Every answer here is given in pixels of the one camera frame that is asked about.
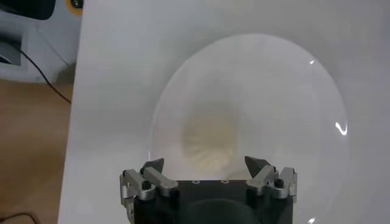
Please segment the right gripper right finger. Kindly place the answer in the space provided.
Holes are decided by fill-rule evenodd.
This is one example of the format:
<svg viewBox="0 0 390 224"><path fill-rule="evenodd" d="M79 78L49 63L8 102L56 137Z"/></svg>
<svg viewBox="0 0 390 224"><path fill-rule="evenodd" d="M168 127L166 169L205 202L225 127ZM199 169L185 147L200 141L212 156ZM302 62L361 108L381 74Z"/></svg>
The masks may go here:
<svg viewBox="0 0 390 224"><path fill-rule="evenodd" d="M297 172L291 167L284 167L281 172L265 159L258 159L245 156L244 162L251 175L246 181L250 190L256 196L269 194L276 200L291 198L293 203L297 202Z"/></svg>

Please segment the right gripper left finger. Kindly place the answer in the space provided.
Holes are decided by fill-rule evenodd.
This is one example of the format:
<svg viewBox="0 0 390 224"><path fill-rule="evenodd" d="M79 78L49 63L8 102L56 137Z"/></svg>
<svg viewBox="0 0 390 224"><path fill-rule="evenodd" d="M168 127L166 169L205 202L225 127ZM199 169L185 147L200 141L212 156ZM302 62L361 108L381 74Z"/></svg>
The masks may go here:
<svg viewBox="0 0 390 224"><path fill-rule="evenodd" d="M179 197L179 182L162 174L165 160L163 158L147 161L140 171L123 170L119 176L121 205L128 215L134 215L134 201L152 201L158 196L168 199Z"/></svg>

